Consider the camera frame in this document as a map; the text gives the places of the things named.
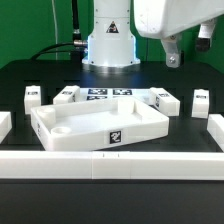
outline green background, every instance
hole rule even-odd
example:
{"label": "green background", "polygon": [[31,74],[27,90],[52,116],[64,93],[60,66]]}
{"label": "green background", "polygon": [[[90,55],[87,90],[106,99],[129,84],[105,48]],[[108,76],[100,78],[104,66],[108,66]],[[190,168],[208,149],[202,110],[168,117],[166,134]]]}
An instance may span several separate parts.
{"label": "green background", "polygon": [[[56,0],[59,42],[72,40],[72,11],[70,0]],[[80,0],[79,19],[83,39],[93,29],[93,0]],[[212,49],[207,53],[195,51],[199,27],[183,33],[182,48],[186,61],[209,63],[224,72],[224,16],[219,17]],[[142,61],[164,61],[165,54],[159,40],[141,38],[134,26],[133,12],[131,30],[137,39],[137,57]],[[51,0],[1,0],[0,1],[0,68],[17,59],[29,59],[44,47],[55,44],[54,21]],[[55,59],[55,56],[43,56]],[[59,59],[69,59],[60,54]]]}

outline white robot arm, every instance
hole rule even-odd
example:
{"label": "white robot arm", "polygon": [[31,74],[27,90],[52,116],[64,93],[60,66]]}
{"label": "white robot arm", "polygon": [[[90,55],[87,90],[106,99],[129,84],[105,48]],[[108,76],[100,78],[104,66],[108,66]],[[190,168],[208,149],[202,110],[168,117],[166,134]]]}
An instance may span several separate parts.
{"label": "white robot arm", "polygon": [[216,25],[224,14],[223,0],[134,0],[135,25],[139,34],[161,39],[166,64],[177,68],[181,63],[180,32],[201,24],[196,48],[207,51]]}
{"label": "white robot arm", "polygon": [[164,39],[224,14],[223,0],[134,0],[143,37]]}

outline black surface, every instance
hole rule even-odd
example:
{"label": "black surface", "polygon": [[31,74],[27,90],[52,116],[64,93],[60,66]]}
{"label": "black surface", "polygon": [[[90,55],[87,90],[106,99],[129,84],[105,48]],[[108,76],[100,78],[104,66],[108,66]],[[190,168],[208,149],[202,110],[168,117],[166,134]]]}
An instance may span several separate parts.
{"label": "black surface", "polygon": [[224,75],[200,63],[168,69],[162,63],[142,63],[139,72],[100,74],[83,71],[70,61],[14,61],[0,71],[0,111],[11,111],[13,129],[0,145],[7,150],[44,150],[24,115],[25,87],[40,85],[43,104],[66,85],[93,88],[163,87],[181,101],[179,117],[170,117],[169,135],[151,141],[110,148],[110,151],[216,152],[218,145],[207,132],[207,120],[191,118],[194,89],[208,89],[210,113],[224,112]]}
{"label": "black surface", "polygon": [[[211,113],[224,112],[224,75],[210,66],[189,63],[170,70],[149,63],[142,64],[141,72],[119,76],[85,72],[70,62],[47,61],[15,61],[0,70],[0,111],[13,114],[13,130],[1,149],[43,150],[29,116],[24,115],[25,86],[40,85],[48,104],[64,86],[75,84],[164,87],[181,100],[181,115],[171,119],[168,137],[115,150],[220,150],[206,132],[207,121],[190,117],[195,88],[209,89]],[[223,181],[0,180],[0,224],[223,224],[223,207]]]}

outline white tray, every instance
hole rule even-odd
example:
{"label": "white tray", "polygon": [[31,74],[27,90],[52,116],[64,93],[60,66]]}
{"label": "white tray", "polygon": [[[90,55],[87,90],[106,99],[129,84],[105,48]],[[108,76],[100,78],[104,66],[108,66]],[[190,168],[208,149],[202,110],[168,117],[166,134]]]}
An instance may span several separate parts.
{"label": "white tray", "polygon": [[86,151],[168,135],[169,118],[133,97],[31,109],[31,123],[49,151]]}

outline black cable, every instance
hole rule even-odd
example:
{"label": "black cable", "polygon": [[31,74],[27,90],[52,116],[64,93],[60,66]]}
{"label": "black cable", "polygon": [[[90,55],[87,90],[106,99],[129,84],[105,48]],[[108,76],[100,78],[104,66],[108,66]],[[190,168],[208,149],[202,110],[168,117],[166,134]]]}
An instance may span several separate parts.
{"label": "black cable", "polygon": [[54,45],[51,45],[49,47],[46,47],[46,48],[42,49],[39,52],[48,51],[48,50],[51,50],[51,49],[54,49],[54,48],[64,47],[64,46],[74,46],[74,43],[73,42],[67,42],[67,43],[54,44]]}
{"label": "black cable", "polygon": [[79,14],[78,14],[78,1],[72,0],[72,18],[73,18],[73,29],[79,30]]}
{"label": "black cable", "polygon": [[33,55],[30,58],[30,60],[36,60],[38,57],[40,57],[43,54],[56,54],[56,53],[67,53],[67,52],[72,53],[72,52],[80,52],[80,51],[81,51],[81,49],[79,49],[79,50],[62,50],[62,51],[42,51],[42,52],[39,52],[39,53]]}
{"label": "black cable", "polygon": [[149,56],[149,38],[146,40],[146,57],[145,61],[148,61],[148,56]]}
{"label": "black cable", "polygon": [[36,58],[38,58],[42,54],[42,52],[47,52],[48,50],[55,49],[55,48],[58,48],[58,47],[64,47],[64,46],[74,46],[74,43],[73,42],[67,42],[67,43],[59,43],[59,44],[51,45],[49,47],[46,47],[46,48],[42,49],[41,51],[36,53],[34,56],[32,56],[30,59],[31,60],[36,60]]}

